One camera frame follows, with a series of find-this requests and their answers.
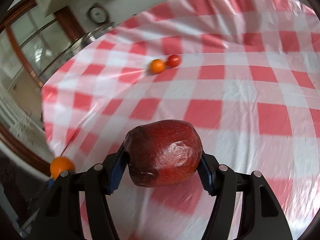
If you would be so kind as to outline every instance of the tomato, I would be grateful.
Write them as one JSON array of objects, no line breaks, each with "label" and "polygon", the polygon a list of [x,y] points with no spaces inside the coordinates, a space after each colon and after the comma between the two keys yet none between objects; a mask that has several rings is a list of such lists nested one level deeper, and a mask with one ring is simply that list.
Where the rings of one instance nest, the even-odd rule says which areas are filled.
[{"label": "tomato", "polygon": [[57,179],[62,171],[74,170],[74,164],[66,157],[57,157],[50,164],[50,173],[53,179]]},{"label": "tomato", "polygon": [[169,56],[166,62],[167,66],[171,68],[179,66],[180,63],[181,63],[181,57],[179,55]]},{"label": "tomato", "polygon": [[158,74],[165,70],[165,63],[161,59],[154,59],[150,62],[149,71],[152,74]]}]

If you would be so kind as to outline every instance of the black gripper frame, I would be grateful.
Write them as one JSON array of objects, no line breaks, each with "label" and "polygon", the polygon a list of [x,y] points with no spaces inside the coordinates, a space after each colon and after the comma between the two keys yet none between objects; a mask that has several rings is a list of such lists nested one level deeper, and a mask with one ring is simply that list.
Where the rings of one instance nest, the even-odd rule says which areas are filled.
[{"label": "black gripper frame", "polygon": [[[123,145],[102,164],[87,172],[60,174],[50,189],[27,240],[85,240],[79,192],[85,192],[93,240],[119,240],[105,195],[119,187],[129,161]],[[243,192],[242,213],[235,240],[292,240],[284,213],[263,175],[234,172],[219,165],[213,155],[202,153],[198,173],[203,187],[217,196],[202,240],[227,240],[236,192]]]}]

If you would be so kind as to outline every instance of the white wall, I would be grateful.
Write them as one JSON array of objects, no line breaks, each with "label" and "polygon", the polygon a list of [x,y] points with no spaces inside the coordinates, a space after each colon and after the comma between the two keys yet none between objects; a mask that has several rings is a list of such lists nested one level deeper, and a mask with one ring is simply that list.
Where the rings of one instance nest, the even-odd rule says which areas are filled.
[{"label": "white wall", "polygon": [[96,2],[100,3],[110,14],[111,21],[119,24],[158,3],[167,0],[72,0],[69,7],[86,32],[98,27],[86,15],[87,10]]}]

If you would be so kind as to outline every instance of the metal screw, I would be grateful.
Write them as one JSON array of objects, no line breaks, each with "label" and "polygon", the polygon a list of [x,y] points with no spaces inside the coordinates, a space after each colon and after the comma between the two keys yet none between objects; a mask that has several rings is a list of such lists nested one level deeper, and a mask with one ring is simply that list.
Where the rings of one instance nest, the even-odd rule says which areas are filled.
[{"label": "metal screw", "polygon": [[260,171],[254,171],[253,174],[258,178],[262,176],[262,173]]},{"label": "metal screw", "polygon": [[66,177],[68,174],[69,174],[68,171],[62,171],[62,172],[60,172],[60,176],[61,176],[61,177]]},{"label": "metal screw", "polygon": [[224,165],[224,164],[221,164],[221,165],[219,166],[219,170],[221,170],[221,171],[227,171],[227,170],[228,170],[228,166],[226,166],[226,165]]},{"label": "metal screw", "polygon": [[100,171],[100,170],[102,170],[103,165],[100,164],[100,163],[98,163],[98,164],[96,164],[93,168],[94,168],[96,171]]}]

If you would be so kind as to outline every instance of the checkered tablecloth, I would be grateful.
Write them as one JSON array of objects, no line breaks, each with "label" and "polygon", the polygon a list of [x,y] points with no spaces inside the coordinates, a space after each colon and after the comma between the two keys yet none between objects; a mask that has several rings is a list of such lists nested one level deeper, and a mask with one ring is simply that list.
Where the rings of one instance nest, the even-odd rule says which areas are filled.
[{"label": "checkered tablecloth", "polygon": [[[182,64],[158,75],[156,58]],[[169,0],[116,27],[43,87],[47,141],[86,171],[137,125],[191,122],[206,153],[234,171],[261,171],[293,238],[320,207],[320,22],[296,0]],[[141,188],[128,171],[108,197],[123,240],[201,239],[214,198],[195,174]],[[237,234],[241,195],[229,239]],[[81,214],[90,239],[84,197]]]}]

